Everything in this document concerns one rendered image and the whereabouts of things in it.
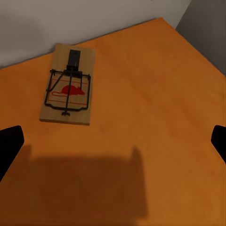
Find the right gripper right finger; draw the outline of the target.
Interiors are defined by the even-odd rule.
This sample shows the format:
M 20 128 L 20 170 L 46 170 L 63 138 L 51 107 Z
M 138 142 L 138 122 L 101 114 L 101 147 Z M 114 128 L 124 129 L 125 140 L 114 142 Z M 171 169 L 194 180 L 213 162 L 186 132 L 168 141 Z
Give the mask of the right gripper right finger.
M 216 125 L 212 133 L 211 142 L 226 163 L 226 127 Z

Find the mousetrap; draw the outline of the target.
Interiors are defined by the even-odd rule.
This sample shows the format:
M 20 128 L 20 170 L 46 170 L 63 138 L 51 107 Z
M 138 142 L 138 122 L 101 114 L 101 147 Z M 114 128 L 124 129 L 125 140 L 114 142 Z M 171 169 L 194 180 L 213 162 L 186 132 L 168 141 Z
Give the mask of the mousetrap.
M 56 44 L 39 120 L 90 125 L 95 49 Z

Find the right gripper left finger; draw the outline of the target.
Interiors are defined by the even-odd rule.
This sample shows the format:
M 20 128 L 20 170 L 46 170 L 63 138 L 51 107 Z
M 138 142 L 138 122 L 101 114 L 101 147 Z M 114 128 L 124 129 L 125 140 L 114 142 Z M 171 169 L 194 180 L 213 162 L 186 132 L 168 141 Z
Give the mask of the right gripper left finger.
M 0 130 L 0 181 L 24 144 L 21 126 Z

